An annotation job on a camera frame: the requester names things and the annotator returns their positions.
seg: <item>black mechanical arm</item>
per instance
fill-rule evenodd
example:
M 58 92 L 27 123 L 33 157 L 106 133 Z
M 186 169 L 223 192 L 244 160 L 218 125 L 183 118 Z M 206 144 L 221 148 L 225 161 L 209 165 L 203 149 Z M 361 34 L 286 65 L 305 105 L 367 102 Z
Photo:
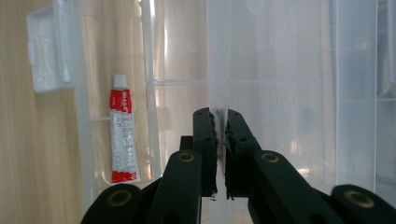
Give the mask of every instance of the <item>black mechanical arm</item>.
M 226 127 L 227 198 L 248 198 L 261 223 L 396 223 L 396 210 L 369 190 L 313 189 L 281 154 L 262 150 L 243 116 L 229 110 Z M 82 223 L 200 223 L 201 199 L 217 193 L 215 119 L 208 108 L 193 114 L 193 136 L 181 136 L 163 177 L 144 189 L 118 184 L 103 191 Z

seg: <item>wood grain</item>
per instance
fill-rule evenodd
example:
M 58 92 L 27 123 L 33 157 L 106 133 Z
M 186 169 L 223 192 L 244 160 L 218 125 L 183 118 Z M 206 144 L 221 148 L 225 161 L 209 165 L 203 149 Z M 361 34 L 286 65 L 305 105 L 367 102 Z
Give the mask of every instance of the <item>wood grain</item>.
M 0 223 L 83 216 L 73 91 L 36 94 L 26 16 L 50 0 L 0 1 Z

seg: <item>plastic storage box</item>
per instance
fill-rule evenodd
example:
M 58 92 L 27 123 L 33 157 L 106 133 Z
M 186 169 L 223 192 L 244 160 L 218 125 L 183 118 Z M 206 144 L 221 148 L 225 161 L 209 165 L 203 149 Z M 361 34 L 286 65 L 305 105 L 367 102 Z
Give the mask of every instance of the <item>plastic storage box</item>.
M 180 136 L 192 134 L 192 112 L 209 106 L 220 141 L 231 108 L 312 187 L 329 193 L 350 183 L 396 205 L 391 0 L 58 0 L 51 9 L 55 20 L 68 15 L 68 25 L 46 23 L 55 34 L 71 27 L 64 40 L 86 208 L 110 185 L 108 97 L 117 73 L 134 95 L 138 187 L 161 176 Z M 30 26 L 43 24 L 38 12 Z M 247 200 L 226 201 L 221 170 L 202 221 L 249 223 Z

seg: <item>toothpaste tube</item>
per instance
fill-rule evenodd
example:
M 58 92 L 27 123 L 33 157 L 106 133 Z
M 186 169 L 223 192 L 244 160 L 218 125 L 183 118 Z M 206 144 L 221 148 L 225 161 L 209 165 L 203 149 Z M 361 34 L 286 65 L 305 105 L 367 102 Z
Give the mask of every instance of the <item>toothpaste tube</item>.
M 114 76 L 110 96 L 112 183 L 140 180 L 134 148 L 134 111 L 126 76 Z

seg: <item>brass screw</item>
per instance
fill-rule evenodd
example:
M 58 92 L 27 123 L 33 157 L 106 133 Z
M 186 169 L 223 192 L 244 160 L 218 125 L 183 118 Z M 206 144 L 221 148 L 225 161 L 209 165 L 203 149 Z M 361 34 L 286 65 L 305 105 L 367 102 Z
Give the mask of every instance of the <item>brass screw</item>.
M 116 196 L 120 196 L 120 200 L 114 200 Z M 119 189 L 112 192 L 107 197 L 107 204 L 112 207 L 120 207 L 131 201 L 132 194 L 126 189 Z

